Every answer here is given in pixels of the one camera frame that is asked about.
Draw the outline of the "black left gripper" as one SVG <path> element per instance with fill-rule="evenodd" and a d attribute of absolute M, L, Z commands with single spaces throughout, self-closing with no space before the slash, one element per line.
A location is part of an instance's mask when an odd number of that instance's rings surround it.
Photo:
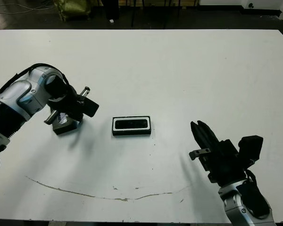
<path fill-rule="evenodd" d="M 89 93 L 89 87 L 85 87 L 81 94 L 77 94 L 73 87 L 70 87 L 70 91 L 64 97 L 49 99 L 47 104 L 53 111 L 44 122 L 51 125 L 60 113 L 65 113 L 78 122 L 83 120 L 84 114 L 93 117 L 99 105 L 87 98 Z"/>

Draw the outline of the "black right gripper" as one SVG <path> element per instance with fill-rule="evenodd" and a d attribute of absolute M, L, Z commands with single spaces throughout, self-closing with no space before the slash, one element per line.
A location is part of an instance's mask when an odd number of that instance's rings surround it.
<path fill-rule="evenodd" d="M 219 141 L 211 128 L 202 121 L 191 122 L 191 131 L 201 149 L 189 153 L 191 160 L 198 158 L 211 183 L 220 187 L 246 178 L 237 154 L 229 139 Z"/>

